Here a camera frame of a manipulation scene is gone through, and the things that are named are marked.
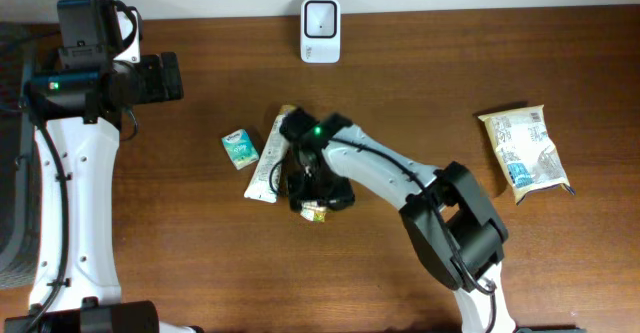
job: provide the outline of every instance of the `table surface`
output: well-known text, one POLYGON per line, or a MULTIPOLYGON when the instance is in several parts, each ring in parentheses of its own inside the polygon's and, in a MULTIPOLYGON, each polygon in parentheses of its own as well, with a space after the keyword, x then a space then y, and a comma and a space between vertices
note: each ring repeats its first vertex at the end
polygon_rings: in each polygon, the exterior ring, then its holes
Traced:
MULTIPOLYGON (((113 179, 124 301, 229 332, 455 328, 453 295, 418 262, 398 213, 356 205, 310 223, 243 198, 220 138, 262 147, 282 104, 339 111, 416 161, 468 166, 510 232, 503 285, 523 326, 640 332, 640 7, 346 15, 337 64, 300 60, 297 17, 145 22, 144 53, 178 54, 183 101, 136 109, 113 179), (478 112, 544 104, 577 195, 515 206, 478 112)), ((0 291, 0 319, 29 287, 0 291)))

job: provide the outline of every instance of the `white packet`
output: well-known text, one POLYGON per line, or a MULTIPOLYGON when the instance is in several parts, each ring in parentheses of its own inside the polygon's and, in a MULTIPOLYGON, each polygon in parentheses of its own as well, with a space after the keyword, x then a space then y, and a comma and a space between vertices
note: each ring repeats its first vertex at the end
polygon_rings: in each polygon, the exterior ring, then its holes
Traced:
MULTIPOLYGON (((284 158, 287 154, 287 149, 289 149, 289 141, 280 134, 280 125, 282 125, 284 117, 295 108, 291 105, 284 105, 280 108, 280 112, 271 127, 271 133, 267 138, 260 161, 258 161, 256 171, 253 172, 249 187, 244 192, 245 198, 257 199, 268 203, 275 203, 278 199, 278 195, 271 190, 269 185, 269 175, 273 166, 284 158)), ((278 182, 280 182, 281 171, 282 165, 273 171, 273 187, 276 190, 279 187, 278 182)))
POLYGON ((502 172, 513 188, 516 204, 529 192, 563 187, 576 194, 569 185, 555 144, 549 138, 542 107, 513 109, 481 115, 500 162, 502 172))

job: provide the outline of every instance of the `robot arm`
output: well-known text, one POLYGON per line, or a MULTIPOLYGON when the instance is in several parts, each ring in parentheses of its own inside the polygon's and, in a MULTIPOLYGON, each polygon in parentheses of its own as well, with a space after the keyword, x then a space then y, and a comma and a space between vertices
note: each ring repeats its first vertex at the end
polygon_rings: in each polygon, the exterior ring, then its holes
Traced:
POLYGON ((281 133, 305 172, 294 180, 300 187, 289 186, 296 192, 291 199, 332 201, 332 190, 324 188, 330 173, 361 183, 399 210, 422 265, 454 291, 464 333, 515 331, 500 281, 508 233, 466 168, 455 162, 444 170, 416 163, 339 115, 319 123, 298 109, 287 116, 281 133), (458 213, 445 223, 440 211, 456 204, 458 213))

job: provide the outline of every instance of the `wooden tabletop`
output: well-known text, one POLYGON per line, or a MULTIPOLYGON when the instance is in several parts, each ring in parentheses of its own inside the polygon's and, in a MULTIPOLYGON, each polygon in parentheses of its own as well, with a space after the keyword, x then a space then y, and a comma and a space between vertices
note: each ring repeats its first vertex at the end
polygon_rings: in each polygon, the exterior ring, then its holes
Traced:
MULTIPOLYGON (((145 22, 175 51, 183 101, 136 109, 113 180, 124 301, 215 332, 456 328, 453 295, 420 265, 397 211, 354 184, 354 207, 310 223, 243 198, 220 137, 264 145, 282 104, 338 111, 416 161, 465 164, 510 232, 502 273, 523 326, 640 332, 640 7, 346 15, 337 64, 299 57, 297 17, 145 22), (577 195, 520 206, 474 114, 544 104, 577 195)), ((0 292, 0 318, 30 288, 0 292)))

